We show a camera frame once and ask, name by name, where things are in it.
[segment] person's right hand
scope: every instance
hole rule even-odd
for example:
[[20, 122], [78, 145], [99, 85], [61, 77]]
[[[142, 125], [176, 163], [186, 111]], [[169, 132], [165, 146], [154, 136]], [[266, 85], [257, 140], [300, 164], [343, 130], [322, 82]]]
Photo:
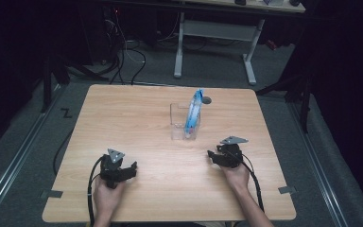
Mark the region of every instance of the person's right hand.
[[223, 170], [226, 180], [228, 181], [232, 190], [248, 190], [250, 173], [243, 164], [240, 164], [235, 168], [224, 166], [221, 166], [220, 168]]

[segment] transparent box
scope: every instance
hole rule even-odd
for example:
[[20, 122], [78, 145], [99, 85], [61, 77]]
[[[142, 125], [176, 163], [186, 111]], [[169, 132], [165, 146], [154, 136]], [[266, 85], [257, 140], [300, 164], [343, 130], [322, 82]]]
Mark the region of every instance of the transparent box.
[[186, 137], [184, 133], [185, 121], [187, 119], [190, 103], [172, 103], [170, 104], [170, 130], [172, 140], [195, 140], [197, 133], [199, 132], [199, 119], [197, 119], [196, 127], [193, 128], [193, 132]]

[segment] person's left hand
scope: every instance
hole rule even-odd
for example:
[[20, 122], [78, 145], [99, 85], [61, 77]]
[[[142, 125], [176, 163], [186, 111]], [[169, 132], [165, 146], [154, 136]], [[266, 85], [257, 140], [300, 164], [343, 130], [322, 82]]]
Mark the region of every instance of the person's left hand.
[[109, 226], [113, 212], [120, 203], [126, 182], [117, 184], [115, 189], [109, 188], [101, 177], [95, 178], [94, 202], [96, 208], [94, 226]]

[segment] gray carpet floor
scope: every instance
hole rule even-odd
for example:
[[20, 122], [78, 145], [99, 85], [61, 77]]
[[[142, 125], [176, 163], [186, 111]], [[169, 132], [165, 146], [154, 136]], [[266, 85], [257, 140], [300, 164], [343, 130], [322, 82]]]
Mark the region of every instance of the gray carpet floor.
[[[257, 85], [249, 86], [244, 65], [239, 52], [245, 44], [205, 45], [187, 44], [181, 79], [173, 78], [175, 46], [148, 47], [143, 44], [136, 50], [146, 55], [147, 64], [135, 78], [139, 82], [194, 87], [248, 88], [259, 90], [276, 82], [282, 73], [294, 46], [284, 46], [270, 50], [258, 45], [252, 59], [257, 77]], [[142, 57], [129, 51], [124, 60], [122, 79], [130, 81], [139, 70]], [[95, 65], [91, 69], [99, 71], [105, 66]], [[111, 78], [114, 72], [105, 77]], [[21, 170], [0, 203], [0, 226], [85, 226], [85, 223], [45, 223], [42, 213], [46, 203], [41, 198], [43, 190], [50, 189], [55, 181], [54, 157], [58, 168], [66, 149], [67, 135], [75, 126], [82, 102], [91, 84], [104, 83], [87, 78], [72, 76], [68, 86], [61, 88], [50, 114], [46, 117], [41, 131], [35, 137]], [[114, 84], [119, 85], [117, 78]], [[10, 165], [19, 147], [25, 140], [34, 122], [41, 116], [43, 86], [34, 92], [34, 97], [13, 118], [7, 132], [0, 140], [0, 178]], [[320, 190], [314, 169], [311, 167], [297, 119], [291, 106], [283, 98], [283, 92], [272, 92], [258, 97], [274, 143], [287, 184], [295, 186], [292, 194], [297, 217], [291, 221], [274, 221], [275, 226], [336, 226], [327, 203]], [[320, 163], [334, 188], [347, 226], [363, 226], [363, 195], [350, 169], [341, 158], [338, 148], [324, 123], [316, 100], [311, 98], [311, 111], [308, 116], [309, 137]]]

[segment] hand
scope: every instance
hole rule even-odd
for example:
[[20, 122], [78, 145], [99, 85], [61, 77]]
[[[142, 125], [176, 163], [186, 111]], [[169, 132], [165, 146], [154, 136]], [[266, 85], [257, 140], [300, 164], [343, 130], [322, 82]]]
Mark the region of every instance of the hand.
[[115, 189], [109, 188], [99, 176], [95, 178], [94, 202], [96, 207], [94, 226], [110, 226], [113, 212], [120, 203], [126, 182], [117, 184]]
[[238, 167], [229, 168], [229, 167], [220, 167], [223, 170], [223, 173], [226, 176], [226, 180], [229, 183], [229, 186], [232, 190], [241, 191], [248, 190], [248, 184], [250, 179], [250, 173], [246, 169], [246, 167], [240, 164]]

